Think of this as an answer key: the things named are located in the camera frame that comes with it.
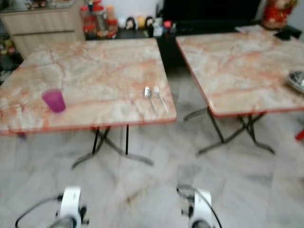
table leg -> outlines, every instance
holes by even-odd
[[[189,119],[192,119],[195,116],[201,115],[204,112],[206,112],[207,110],[208,110],[208,108],[204,108],[204,109],[200,109],[200,110],[194,111],[193,113],[190,113],[189,115],[185,116],[184,117],[184,121],[188,121]]]
[[[272,149],[270,146],[263,144],[261,142],[258,142],[256,140],[256,134],[255,134],[255,129],[254,129],[254,123],[252,120],[252,115],[248,116],[248,124],[245,123],[245,121],[243,120],[243,118],[241,118],[241,122],[242,124],[246,127],[246,130],[249,134],[249,136],[251,137],[251,139],[253,140],[253,142],[255,143],[255,145],[257,147],[263,148],[265,150],[270,151],[272,154],[275,154],[276,152],[274,151],[274,149]]]
[[[79,165],[80,163],[82,163],[82,162],[84,162],[84,161],[86,161],[86,160],[88,160],[88,159],[94,157],[94,156],[97,154],[97,152],[99,151],[100,147],[101,147],[102,144],[104,143],[105,138],[106,138],[106,136],[108,135],[110,129],[111,129],[110,127],[107,127],[107,128],[106,128],[105,132],[104,132],[104,133],[102,134],[102,136],[101,136],[101,139],[100,139],[99,144],[97,145],[97,139],[98,139],[98,137],[100,136],[99,128],[97,128],[96,133],[95,133],[95,139],[94,139],[94,145],[93,145],[93,150],[92,150],[92,152],[91,152],[91,153],[88,153],[88,154],[86,154],[86,155],[84,155],[84,156],[82,156],[82,157],[80,157],[80,158],[78,158],[78,159],[73,163],[71,169],[74,169],[74,168],[75,168],[77,165]]]
[[[129,148],[129,125],[127,125],[127,132],[125,137],[125,155],[128,155],[128,148]]]
[[[128,158],[128,159],[132,159],[132,160],[137,160],[137,161],[140,161],[140,162],[144,162],[150,166],[153,166],[154,165],[154,162],[151,160],[151,159],[148,159],[146,157],[143,157],[143,156],[140,156],[140,155],[137,155],[137,154],[131,154],[128,152],[128,145],[129,145],[129,125],[127,125],[127,131],[126,131],[126,150],[123,151],[121,148],[119,148],[114,142],[112,142],[108,137],[105,137],[104,138],[104,141],[109,145],[111,146],[119,155],[125,157],[125,158]]]
[[[127,129],[126,129],[126,142],[125,142],[125,151],[123,151],[122,149],[120,149],[114,142],[112,142],[108,137],[108,133],[110,131],[111,127],[107,127],[104,133],[101,133],[99,131],[99,128],[97,128],[96,130],[94,130],[95,132],[95,140],[94,140],[94,145],[93,145],[93,150],[91,153],[82,156],[80,158],[78,158],[74,164],[72,165],[72,169],[74,169],[78,164],[92,158],[94,155],[97,154],[97,152],[99,151],[100,147],[102,146],[102,144],[105,142],[107,143],[110,147],[112,147],[119,155],[128,158],[128,159],[132,159],[132,160],[138,160],[140,162],[144,162],[150,166],[154,165],[154,162],[148,158],[145,158],[143,156],[140,155],[136,155],[136,154],[130,154],[128,153],[128,147],[129,147],[129,125],[127,125]],[[100,137],[100,142],[97,145],[97,138]]]
[[[219,147],[223,144],[226,144],[226,143],[229,143],[232,139],[234,139],[235,137],[237,137],[239,134],[241,134],[244,130],[247,130],[248,134],[250,135],[250,137],[252,138],[252,140],[254,141],[255,145],[258,146],[258,147],[261,147],[263,149],[266,149],[266,150],[269,150],[271,153],[275,153],[275,151],[268,145],[265,145],[265,144],[262,144],[258,141],[256,141],[256,136],[255,136],[255,132],[254,132],[254,123],[256,121],[258,121],[260,118],[262,118],[264,116],[264,114],[261,114],[261,115],[258,115],[254,118],[252,118],[252,115],[249,115],[248,117],[248,123],[246,123],[243,118],[239,117],[239,119],[241,120],[242,122],[242,127],[240,127],[239,129],[237,129],[233,134],[231,134],[230,136],[228,136],[227,138],[224,138],[223,137],[223,134],[221,133],[220,129],[219,129],[219,126],[217,125],[214,117],[212,116],[212,113],[210,112],[210,110],[208,109],[208,115],[213,123],[213,126],[215,128],[215,130],[217,131],[218,133],[218,136],[220,138],[220,141],[213,144],[213,145],[210,145],[204,149],[201,149],[198,151],[198,155],[201,155],[202,153],[206,153],[207,151],[213,149],[213,148],[216,148],[216,147]]]

television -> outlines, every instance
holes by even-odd
[[[260,0],[164,0],[163,18],[184,26],[241,26],[254,20],[260,2]]]

red figurine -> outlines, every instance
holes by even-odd
[[[117,19],[114,14],[114,7],[108,6],[106,8],[106,19],[108,24],[108,39],[113,39],[116,37],[116,33],[118,31]]]
[[[262,24],[267,29],[283,29],[298,0],[267,0]]]

cabinet drawer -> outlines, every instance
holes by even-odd
[[[2,15],[1,19],[12,35],[74,30],[69,11]]]
[[[40,44],[69,41],[77,41],[75,32],[56,32],[14,36],[14,42],[17,49],[21,52],[23,58],[26,58],[31,52],[35,51]]]

plastic cup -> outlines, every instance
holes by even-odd
[[[54,113],[60,113],[66,108],[62,93],[59,89],[50,89],[43,93],[42,99]]]

